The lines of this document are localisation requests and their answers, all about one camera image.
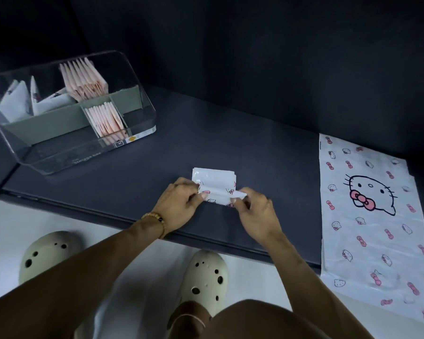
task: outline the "hand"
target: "hand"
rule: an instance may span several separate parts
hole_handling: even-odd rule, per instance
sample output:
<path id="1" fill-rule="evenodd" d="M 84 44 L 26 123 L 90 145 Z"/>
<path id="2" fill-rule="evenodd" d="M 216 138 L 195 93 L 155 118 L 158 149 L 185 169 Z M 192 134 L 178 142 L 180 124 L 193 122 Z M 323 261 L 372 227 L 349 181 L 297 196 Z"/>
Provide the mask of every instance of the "hand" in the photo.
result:
<path id="1" fill-rule="evenodd" d="M 272 200 L 248 187 L 240 191 L 247 197 L 233 199 L 232 203 L 239 212 L 243 227 L 251 238 L 266 247 L 271 238 L 283 235 Z"/>
<path id="2" fill-rule="evenodd" d="M 163 218 L 165 234 L 185 225 L 208 196 L 206 193 L 198 194 L 198 187 L 195 182 L 179 177 L 160 196 L 152 211 Z"/>

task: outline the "white floor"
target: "white floor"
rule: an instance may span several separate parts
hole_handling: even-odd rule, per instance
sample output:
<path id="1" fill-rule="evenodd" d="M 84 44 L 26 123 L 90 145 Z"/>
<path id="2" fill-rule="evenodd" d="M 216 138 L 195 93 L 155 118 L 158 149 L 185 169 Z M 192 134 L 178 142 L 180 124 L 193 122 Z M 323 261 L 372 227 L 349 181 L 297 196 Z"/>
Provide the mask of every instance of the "white floor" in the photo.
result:
<path id="1" fill-rule="evenodd" d="M 78 233 L 86 246 L 117 230 L 38 210 L 0 202 L 0 296 L 17 286 L 18 267 L 25 249 L 39 237 L 56 231 Z M 197 249 L 157 240 L 116 281 L 98 312 L 96 338 L 162 338 L 184 268 Z M 275 267 L 222 255 L 229 267 L 226 305 L 247 298 L 290 309 Z M 424 339 L 424 324 L 382 309 L 340 299 L 376 339 Z"/>

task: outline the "acrylic organizer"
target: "acrylic organizer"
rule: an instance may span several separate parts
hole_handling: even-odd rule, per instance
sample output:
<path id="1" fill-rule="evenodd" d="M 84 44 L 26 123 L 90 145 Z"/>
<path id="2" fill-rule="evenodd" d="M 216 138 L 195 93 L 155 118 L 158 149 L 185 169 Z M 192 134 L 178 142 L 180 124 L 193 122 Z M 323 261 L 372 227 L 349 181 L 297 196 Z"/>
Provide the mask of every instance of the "acrylic organizer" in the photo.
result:
<path id="1" fill-rule="evenodd" d="M 78 101 L 66 93 L 60 64 L 85 57 L 108 88 L 101 96 Z M 86 110 L 105 102 L 117 110 L 124 129 L 100 137 Z M 121 52 L 0 73 L 0 133 L 17 161 L 41 174 L 90 160 L 154 132 L 155 109 Z"/>

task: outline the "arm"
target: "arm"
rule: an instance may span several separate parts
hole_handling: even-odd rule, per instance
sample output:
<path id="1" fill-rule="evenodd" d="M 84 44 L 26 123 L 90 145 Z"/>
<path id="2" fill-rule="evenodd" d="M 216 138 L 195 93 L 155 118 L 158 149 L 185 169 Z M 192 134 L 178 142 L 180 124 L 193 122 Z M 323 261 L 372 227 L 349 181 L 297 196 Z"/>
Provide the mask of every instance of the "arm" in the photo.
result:
<path id="1" fill-rule="evenodd" d="M 373 339 L 283 234 L 272 201 L 253 189 L 242 191 L 247 193 L 247 199 L 235 199 L 233 204 L 245 230 L 272 258 L 294 313 L 331 338 Z"/>
<path id="2" fill-rule="evenodd" d="M 0 298 L 0 338 L 69 338 L 121 272 L 157 238 L 183 226 L 204 200 L 185 178 L 170 184 L 153 212 Z"/>

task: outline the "hello kitty print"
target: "hello kitty print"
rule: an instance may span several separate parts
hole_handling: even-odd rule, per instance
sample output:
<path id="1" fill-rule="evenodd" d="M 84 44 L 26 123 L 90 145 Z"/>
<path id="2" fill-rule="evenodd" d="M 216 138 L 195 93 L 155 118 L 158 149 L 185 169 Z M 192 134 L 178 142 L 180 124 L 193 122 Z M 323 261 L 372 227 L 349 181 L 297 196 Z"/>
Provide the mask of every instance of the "hello kitty print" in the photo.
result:
<path id="1" fill-rule="evenodd" d="M 407 162 L 320 135 L 323 282 L 424 322 L 424 217 Z"/>

